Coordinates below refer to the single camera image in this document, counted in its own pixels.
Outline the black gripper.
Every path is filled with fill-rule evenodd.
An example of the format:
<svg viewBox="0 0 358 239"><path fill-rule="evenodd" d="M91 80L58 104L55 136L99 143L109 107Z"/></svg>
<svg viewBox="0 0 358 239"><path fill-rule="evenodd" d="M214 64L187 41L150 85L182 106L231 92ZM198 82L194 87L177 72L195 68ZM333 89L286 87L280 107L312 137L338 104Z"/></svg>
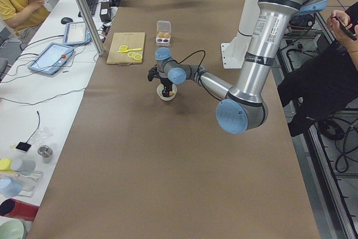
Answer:
<svg viewBox="0 0 358 239"><path fill-rule="evenodd" d="M160 77L160 82L163 86L162 90L162 96L163 97L169 97L169 92L172 91L172 84L171 81L168 78Z"/></svg>

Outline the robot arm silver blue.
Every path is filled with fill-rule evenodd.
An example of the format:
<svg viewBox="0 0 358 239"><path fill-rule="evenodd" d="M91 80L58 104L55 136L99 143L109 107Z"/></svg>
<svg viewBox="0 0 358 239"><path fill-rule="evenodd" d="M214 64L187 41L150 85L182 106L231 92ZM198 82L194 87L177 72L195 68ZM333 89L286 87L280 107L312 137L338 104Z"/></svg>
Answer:
<svg viewBox="0 0 358 239"><path fill-rule="evenodd" d="M269 75L281 39L290 19L296 14L310 14L326 8L328 0L249 0L257 3L253 12L254 27L249 31L250 41L238 81L230 85L208 72L201 65L180 64L168 48L155 52L156 66L148 72L148 80L160 79L164 93L172 85L190 79L203 86L208 93L220 98L216 120L228 133L240 134L262 125L268 108L261 92Z"/></svg>

